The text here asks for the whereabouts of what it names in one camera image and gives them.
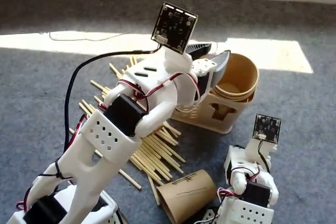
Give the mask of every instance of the ventilation hole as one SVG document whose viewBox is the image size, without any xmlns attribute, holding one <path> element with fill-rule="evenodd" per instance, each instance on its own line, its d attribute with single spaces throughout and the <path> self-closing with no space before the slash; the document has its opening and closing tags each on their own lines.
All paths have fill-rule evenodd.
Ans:
<svg viewBox="0 0 336 224">
<path fill-rule="evenodd" d="M 148 74 L 146 73 L 134 73 L 136 76 L 141 76 L 141 77 L 148 77 Z"/>
<path fill-rule="evenodd" d="M 156 72 L 156 68 L 144 67 L 144 70 Z"/>
</svg>

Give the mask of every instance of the wire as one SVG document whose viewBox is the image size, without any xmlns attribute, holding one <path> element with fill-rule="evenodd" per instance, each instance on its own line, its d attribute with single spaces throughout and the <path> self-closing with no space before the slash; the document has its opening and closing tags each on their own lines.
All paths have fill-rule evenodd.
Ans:
<svg viewBox="0 0 336 224">
<path fill-rule="evenodd" d="M 160 50 L 160 48 L 162 47 L 162 45 L 158 45 L 158 48 L 156 48 L 155 50 L 152 51 L 142 51 L 142 50 L 135 50 L 135 51 L 121 51 L 121 52 L 110 52 L 108 54 L 103 54 L 103 55 L 98 55 L 95 56 L 91 59 L 88 59 L 86 61 L 84 61 L 82 64 L 80 64 L 72 73 L 70 82 L 69 82 L 69 86 L 67 89 L 67 94 L 66 94 L 66 98 L 65 98 L 65 102 L 64 102 L 64 128 L 65 128 L 65 140 L 64 140 L 64 150 L 63 152 L 65 152 L 67 150 L 67 148 L 69 147 L 69 101 L 70 101 L 70 95 L 71 95 L 71 90 L 72 90 L 72 86 L 73 83 L 75 82 L 75 78 L 79 72 L 79 70 L 81 70 L 83 67 L 85 67 L 87 64 L 102 59 L 102 58 L 106 58 L 106 57 L 110 57 L 110 56 L 117 56 L 117 55 L 149 55 L 149 54 L 153 54 L 155 52 L 157 52 L 158 50 Z"/>
<path fill-rule="evenodd" d="M 231 170 L 230 174 L 229 174 L 228 182 L 229 182 L 229 185 L 230 185 L 230 186 L 231 186 L 231 174 L 232 174 L 232 172 L 233 172 L 234 170 L 237 170 L 237 169 L 245 169 L 245 170 L 250 171 L 250 172 L 252 173 L 252 176 L 251 176 L 250 178 L 253 178 L 253 179 L 255 179 L 255 178 L 259 175 L 259 173 L 260 173 L 260 169 L 259 169 L 259 167 L 258 167 L 258 172 L 257 172 L 257 173 L 254 173 L 250 168 L 247 168 L 247 167 L 245 167 L 245 166 L 237 166 L 237 167 L 233 168 L 233 169 Z"/>
<path fill-rule="evenodd" d="M 95 41 L 104 41 L 104 40 L 112 39 L 112 38 L 115 38 L 115 37 L 119 37 L 121 35 L 124 35 L 124 34 L 113 35 L 113 36 L 109 36 L 109 37 L 103 38 L 103 39 L 88 39 L 88 38 L 82 38 L 82 39 L 54 39 L 51 36 L 51 32 L 49 32 L 49 38 L 51 40 L 53 40 L 53 41 L 83 41 L 83 40 L 86 40 L 86 41 L 93 41 L 93 42 L 95 42 Z"/>
<path fill-rule="evenodd" d="M 73 141 L 75 140 L 75 138 L 76 138 L 76 136 L 77 136 L 77 134 L 78 134 L 78 132 L 79 132 L 79 129 L 81 128 L 81 126 L 82 126 L 82 124 L 83 124 L 84 119 L 88 119 L 88 118 L 89 118 L 89 115 L 88 115 L 88 114 L 83 114 L 83 115 L 80 117 L 79 122 L 78 122 L 77 127 L 76 127 L 76 130 L 75 130 L 74 134 L 72 135 L 72 138 L 71 138 L 71 140 L 70 140 L 70 142 L 69 142 L 69 147 L 71 146 L 71 144 L 72 144 Z"/>
<path fill-rule="evenodd" d="M 157 92 L 157 90 L 161 89 L 164 87 L 164 83 L 167 81 L 173 81 L 176 77 L 186 74 L 192 81 L 193 84 L 196 86 L 196 92 L 197 92 L 197 104 L 199 104 L 200 102 L 200 91 L 199 88 L 197 86 L 197 82 L 194 80 L 194 78 L 189 74 L 189 73 L 181 73 L 181 72 L 177 72 L 172 74 L 169 78 L 167 78 L 166 80 L 164 80 L 163 82 L 161 82 L 160 84 L 156 85 L 154 88 L 152 88 L 150 91 L 148 91 L 146 94 L 143 92 L 143 90 L 141 89 L 141 87 L 138 84 L 134 84 L 128 80 L 124 80 L 124 79 L 120 79 L 119 82 L 125 83 L 128 86 L 130 86 L 133 90 L 134 90 L 134 96 L 137 100 L 141 101 L 141 100 L 146 100 L 146 107 L 147 107 L 147 112 L 149 112 L 149 103 L 148 103 L 148 97 L 151 96 L 153 93 Z"/>
<path fill-rule="evenodd" d="M 24 210 L 24 202 L 23 201 L 19 201 L 18 203 L 16 203 L 16 209 L 17 210 Z"/>
<path fill-rule="evenodd" d="M 230 191 L 230 190 L 225 190 L 225 189 L 223 189 L 222 187 L 220 187 L 220 188 L 217 190 L 217 195 L 218 195 L 218 192 L 219 192 L 219 191 L 226 191 L 226 193 L 224 193 L 224 194 L 222 195 L 223 198 L 222 198 L 222 200 L 220 201 L 220 204 L 219 204 L 219 206 L 218 206 L 217 211 L 215 212 L 215 217 L 212 219 L 212 221 L 211 221 L 209 224 L 212 224 L 212 223 L 214 222 L 214 220 L 218 217 L 218 211 L 219 211 L 220 207 L 222 206 L 222 204 L 223 204 L 223 202 L 224 202 L 224 199 L 225 199 L 225 197 L 226 197 L 227 195 L 229 195 L 229 196 L 233 196 L 233 197 L 239 197 L 239 196 L 240 196 L 240 195 L 235 194 L 234 192 L 232 192 L 232 191 Z"/>
<path fill-rule="evenodd" d="M 264 163 L 264 165 L 265 165 L 265 167 L 266 167 L 266 171 L 267 171 L 268 173 L 270 173 L 270 169 L 269 169 L 269 166 L 268 166 L 268 164 L 267 164 L 267 162 L 266 162 L 266 159 L 265 159 L 265 157 L 264 157 L 264 156 L 261 154 L 261 152 L 260 152 L 260 148 L 261 148 L 261 146 L 262 146 L 262 143 L 263 143 L 263 140 L 261 140 L 261 141 L 259 142 L 259 145 L 258 145 L 258 154 L 259 154 L 259 156 L 260 156 L 262 162 Z"/>
<path fill-rule="evenodd" d="M 208 219 L 208 220 L 199 220 L 197 222 L 194 222 L 194 224 L 198 224 L 198 223 L 207 223 L 207 222 L 210 222 L 210 221 L 213 221 L 214 219 L 218 218 L 218 215 L 216 215 L 215 217 L 211 218 L 211 219 Z"/>
</svg>

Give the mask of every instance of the circuit board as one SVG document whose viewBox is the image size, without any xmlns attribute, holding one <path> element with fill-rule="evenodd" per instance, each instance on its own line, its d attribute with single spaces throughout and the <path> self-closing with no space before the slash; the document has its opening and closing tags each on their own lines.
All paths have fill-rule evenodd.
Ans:
<svg viewBox="0 0 336 224">
<path fill-rule="evenodd" d="M 280 125 L 281 119 L 279 118 L 257 114 L 253 130 L 253 138 L 277 144 L 279 140 Z"/>
<path fill-rule="evenodd" d="M 151 39 L 183 54 L 197 19 L 197 15 L 163 2 Z"/>
</svg>

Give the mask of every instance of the wooden stick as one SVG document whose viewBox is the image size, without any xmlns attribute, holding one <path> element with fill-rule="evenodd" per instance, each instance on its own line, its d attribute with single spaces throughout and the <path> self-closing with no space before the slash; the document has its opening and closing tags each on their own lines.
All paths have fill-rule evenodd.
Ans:
<svg viewBox="0 0 336 224">
<path fill-rule="evenodd" d="M 150 173 L 152 173 L 153 177 L 155 177 L 158 180 L 161 180 L 161 178 L 154 172 L 154 170 L 152 170 L 150 168 L 150 166 L 148 166 L 148 163 L 143 160 L 143 158 L 141 158 L 137 153 L 133 153 L 132 155 L 137 161 L 139 161 L 139 163 L 145 167 Z"/>
<path fill-rule="evenodd" d="M 167 135 L 163 131 L 157 131 L 155 134 L 161 137 L 166 142 L 170 143 L 171 145 L 174 145 L 174 146 L 176 145 L 176 143 L 173 142 L 169 137 L 167 137 Z"/>
<path fill-rule="evenodd" d="M 150 138 L 147 138 L 146 141 L 148 141 L 151 146 L 153 146 L 153 148 L 155 148 L 155 150 L 176 170 L 178 170 L 180 173 L 184 173 L 184 171 L 180 169 L 180 165 L 178 164 L 178 162 L 176 162 L 171 156 L 169 156 L 166 152 L 160 149 L 154 141 L 152 141 Z"/>
<path fill-rule="evenodd" d="M 89 106 L 93 110 L 93 112 L 96 110 L 96 108 L 91 103 L 89 104 Z"/>
<path fill-rule="evenodd" d="M 138 168 L 139 170 L 142 170 L 142 169 L 140 168 L 140 166 L 138 166 L 138 165 L 136 164 L 136 162 L 134 162 L 132 159 L 129 159 L 129 161 L 131 161 L 131 163 L 132 163 L 133 165 L 135 165 L 136 168 Z"/>
<path fill-rule="evenodd" d="M 112 65 L 112 63 L 109 64 L 110 68 L 114 71 L 115 75 L 120 79 L 121 78 L 121 73 Z"/>
<path fill-rule="evenodd" d="M 85 108 L 85 106 L 83 105 L 83 104 L 81 104 L 81 103 L 78 103 L 78 105 L 80 106 L 80 108 L 85 112 L 85 113 L 87 113 L 88 115 L 91 115 L 91 112 L 90 111 L 88 111 L 88 109 L 87 108 Z"/>
<path fill-rule="evenodd" d="M 148 151 L 150 151 L 155 157 L 157 157 L 158 159 L 161 159 L 161 156 L 147 143 L 142 142 L 142 144 L 144 145 L 144 147 L 147 148 Z"/>
<path fill-rule="evenodd" d="M 103 154 L 101 154 L 101 152 L 99 150 L 95 150 L 94 151 L 99 157 L 103 157 Z"/>
<path fill-rule="evenodd" d="M 130 56 L 130 62 L 131 62 L 131 66 L 134 66 L 134 62 L 133 62 L 133 56 Z"/>
<path fill-rule="evenodd" d="M 141 186 L 133 179 L 130 175 L 128 175 L 126 172 L 124 172 L 122 169 L 119 170 L 119 173 L 124 176 L 129 182 L 133 184 L 137 189 L 141 190 Z"/>
<path fill-rule="evenodd" d="M 172 156 L 172 153 L 162 144 L 163 142 L 157 136 L 149 136 L 162 150 L 164 150 L 169 156 Z"/>
<path fill-rule="evenodd" d="M 168 151 L 170 151 L 175 157 L 177 157 L 179 160 L 181 160 L 183 163 L 185 163 L 185 159 L 181 157 L 176 151 L 171 149 L 166 143 L 164 143 L 161 139 L 159 139 L 157 136 L 154 135 L 154 138 L 157 140 L 158 143 L 163 145 Z"/>
<path fill-rule="evenodd" d="M 103 101 L 100 100 L 100 99 L 98 98 L 98 96 L 95 95 L 94 98 L 95 98 L 95 100 L 96 100 L 98 103 L 103 103 Z"/>
<path fill-rule="evenodd" d="M 160 205 L 159 196 L 158 196 L 158 192 L 156 191 L 156 188 L 154 186 L 154 182 L 153 182 L 153 180 L 150 176 L 147 175 L 147 177 L 148 177 L 148 180 L 149 180 L 149 184 L 151 185 L 151 189 L 152 189 L 156 204 L 159 206 Z"/>
<path fill-rule="evenodd" d="M 181 132 L 171 126 L 167 121 L 163 122 L 163 125 L 167 127 L 170 131 L 175 132 L 177 135 L 181 136 Z"/>
<path fill-rule="evenodd" d="M 171 139 L 171 141 L 173 141 L 174 143 L 178 144 L 178 141 L 175 140 L 175 139 L 171 136 L 171 134 L 167 131 L 167 129 L 166 129 L 165 127 L 162 127 L 162 131 L 163 131 L 164 133 L 166 133 L 166 135 Z"/>
<path fill-rule="evenodd" d="M 140 148 L 141 151 L 148 157 L 165 175 L 167 175 L 169 178 L 172 178 L 173 176 L 169 173 L 168 168 L 160 161 L 158 160 L 152 153 L 147 152 L 144 148 Z"/>
<path fill-rule="evenodd" d="M 141 163 L 143 163 L 143 165 L 146 166 L 149 170 L 155 171 L 155 167 L 152 166 L 138 150 L 133 153 L 133 156 L 136 157 L 136 159 L 139 160 Z"/>
<path fill-rule="evenodd" d="M 102 85 L 96 83 L 94 80 L 90 80 L 91 84 L 93 84 L 96 88 L 100 89 L 101 91 L 104 91 L 105 93 L 108 93 L 109 91 L 106 90 Z"/>
<path fill-rule="evenodd" d="M 133 160 L 148 176 L 150 176 L 155 182 L 157 182 L 160 186 L 163 186 L 160 180 L 158 180 L 155 176 L 153 176 L 152 172 L 150 172 L 146 167 L 144 167 L 135 157 L 131 156 L 131 160 Z"/>
<path fill-rule="evenodd" d="M 91 114 L 94 112 L 94 110 L 92 110 L 92 108 L 90 107 L 90 105 L 84 99 L 82 99 L 82 103 L 90 111 Z"/>
<path fill-rule="evenodd" d="M 143 151 L 141 151 L 140 149 L 137 149 L 137 154 L 141 154 L 142 157 L 150 164 L 154 167 L 154 169 L 160 173 L 162 175 L 162 177 L 165 178 L 165 180 L 169 181 L 170 178 L 166 175 L 166 173 L 164 171 L 162 171 L 155 162 L 153 162 Z"/>
<path fill-rule="evenodd" d="M 157 157 L 155 157 L 153 153 L 148 151 L 148 149 L 145 148 L 144 145 L 141 145 L 140 149 L 142 150 L 142 152 L 145 152 L 146 156 L 150 158 L 153 162 L 155 162 L 160 167 L 161 170 L 166 171 L 167 172 L 166 174 L 168 175 L 169 172 L 168 167 L 166 167 Z"/>
</svg>

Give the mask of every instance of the floor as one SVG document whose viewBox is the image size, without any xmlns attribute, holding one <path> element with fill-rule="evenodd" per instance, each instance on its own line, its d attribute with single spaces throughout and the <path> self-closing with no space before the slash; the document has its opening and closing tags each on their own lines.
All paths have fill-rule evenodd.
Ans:
<svg viewBox="0 0 336 224">
<path fill-rule="evenodd" d="M 149 34 L 163 1 L 198 14 L 194 40 L 240 51 L 260 68 L 255 100 L 231 133 L 172 121 L 183 132 L 176 149 L 187 160 L 186 174 L 205 169 L 217 186 L 225 186 L 229 145 L 246 145 L 256 113 L 279 117 L 272 175 L 280 197 L 273 223 L 334 223 L 336 6 L 248 0 L 0 0 L 0 222 L 10 218 L 36 175 L 62 152 L 72 71 L 100 52 L 152 48 Z M 48 37 L 48 32 L 67 37 L 65 31 L 116 38 L 99 43 Z M 79 73 L 71 95 L 72 127 L 81 115 L 79 100 L 93 102 L 98 94 L 90 79 L 111 87 L 116 83 L 109 62 L 95 62 Z M 119 69 L 126 62 L 113 59 Z M 129 164 L 125 170 L 143 190 L 117 176 L 106 191 L 129 223 L 168 223 L 146 176 Z"/>
</svg>

